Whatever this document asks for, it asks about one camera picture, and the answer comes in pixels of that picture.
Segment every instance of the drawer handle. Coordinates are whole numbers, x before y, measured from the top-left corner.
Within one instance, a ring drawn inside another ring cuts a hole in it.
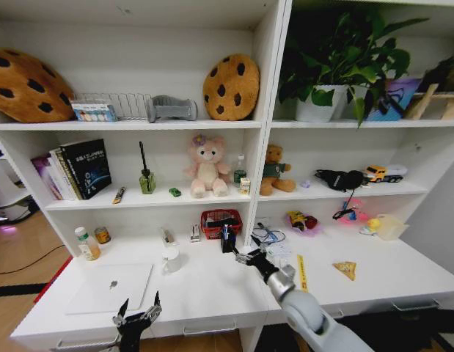
[[[214,330],[191,330],[187,329],[186,327],[183,328],[183,334],[184,336],[189,336],[189,335],[201,335],[201,334],[215,334],[218,332],[228,332],[228,331],[233,331],[236,330],[236,320],[233,321],[233,326],[229,328],[223,328],[223,329],[214,329]]]
[[[440,303],[438,301],[436,301],[435,299],[432,299],[432,303],[430,303],[430,304],[428,304],[426,306],[401,308],[401,307],[398,307],[397,304],[393,303],[393,307],[399,312],[410,312],[412,310],[423,310],[423,309],[439,308],[440,307]]]
[[[111,340],[111,341],[100,341],[100,342],[89,342],[89,343],[82,343],[78,345],[78,342],[76,344],[72,344],[73,342],[64,342],[63,340],[60,340],[59,343],[57,343],[56,350],[55,351],[73,351],[76,350],[77,348],[107,348],[110,347],[111,345],[115,345],[119,339],[119,335],[116,335],[116,337]]]
[[[342,309],[339,309],[339,310],[337,311],[337,314],[330,314],[330,315],[331,315],[331,317],[334,318],[334,319],[341,319],[341,318],[344,318],[344,317],[345,317],[345,314],[344,314],[344,312],[343,312]]]

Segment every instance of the red storage basket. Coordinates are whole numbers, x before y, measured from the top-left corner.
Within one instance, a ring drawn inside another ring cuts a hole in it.
[[[205,237],[208,240],[218,240],[221,237],[221,227],[207,227],[206,221],[208,218],[211,218],[214,221],[225,220],[228,218],[234,218],[238,225],[232,225],[231,228],[236,235],[239,235],[243,223],[241,222],[241,217],[238,211],[234,209],[216,209],[204,211],[200,216],[200,228],[205,233]]]

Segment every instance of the wire basket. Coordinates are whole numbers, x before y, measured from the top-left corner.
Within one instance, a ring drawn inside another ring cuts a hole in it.
[[[147,100],[150,95],[142,93],[75,93],[75,99],[92,102],[111,102],[118,120],[148,120]]]
[[[238,211],[234,209],[216,209],[204,211],[200,216],[200,227],[205,233],[205,237],[208,240],[218,240],[221,237],[221,227],[207,227],[207,219],[212,219],[213,221],[221,221],[228,218],[233,218],[238,222],[238,225],[231,225],[235,235],[239,235],[243,223],[241,222],[241,217]]]

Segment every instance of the small pink flower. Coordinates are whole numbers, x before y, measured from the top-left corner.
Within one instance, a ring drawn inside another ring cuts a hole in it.
[[[199,134],[192,139],[192,143],[196,147],[200,147],[201,145],[204,145],[206,141],[207,141],[207,138],[205,138],[205,136],[203,134]]]

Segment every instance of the chocolate chip cookie plush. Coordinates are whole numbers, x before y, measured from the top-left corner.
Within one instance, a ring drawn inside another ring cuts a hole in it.
[[[204,104],[214,120],[238,121],[256,106],[259,92],[259,69],[243,54],[221,60],[204,81]]]
[[[19,122],[73,118],[72,89],[50,66],[15,49],[0,48],[0,111]]]

